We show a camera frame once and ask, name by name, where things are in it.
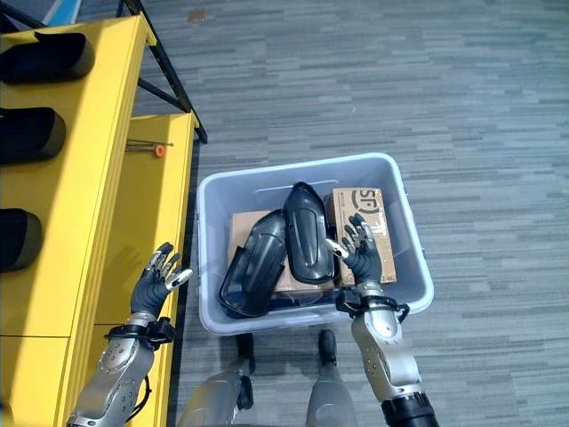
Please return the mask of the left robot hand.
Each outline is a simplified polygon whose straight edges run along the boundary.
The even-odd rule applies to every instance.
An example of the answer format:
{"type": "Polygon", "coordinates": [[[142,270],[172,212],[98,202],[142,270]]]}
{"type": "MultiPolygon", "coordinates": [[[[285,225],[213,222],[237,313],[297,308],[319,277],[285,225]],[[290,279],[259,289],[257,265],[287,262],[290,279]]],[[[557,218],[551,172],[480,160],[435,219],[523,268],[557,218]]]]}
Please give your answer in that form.
{"type": "Polygon", "coordinates": [[[157,318],[167,296],[185,285],[193,276],[192,269],[183,269],[180,254],[172,253],[173,245],[160,245],[143,268],[132,291],[131,313],[147,313],[157,318]]]}

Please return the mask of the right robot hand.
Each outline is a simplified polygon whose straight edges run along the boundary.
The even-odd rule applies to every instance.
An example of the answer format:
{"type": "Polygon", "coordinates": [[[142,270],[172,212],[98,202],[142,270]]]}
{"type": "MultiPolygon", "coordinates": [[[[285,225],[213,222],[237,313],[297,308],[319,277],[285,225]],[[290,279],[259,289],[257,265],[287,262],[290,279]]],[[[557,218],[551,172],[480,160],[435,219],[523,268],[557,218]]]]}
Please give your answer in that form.
{"type": "Polygon", "coordinates": [[[356,213],[349,217],[344,231],[348,237],[343,238],[341,244],[326,238],[326,248],[350,269],[356,285],[371,283],[378,286],[381,283],[381,258],[369,224],[356,213]]]}

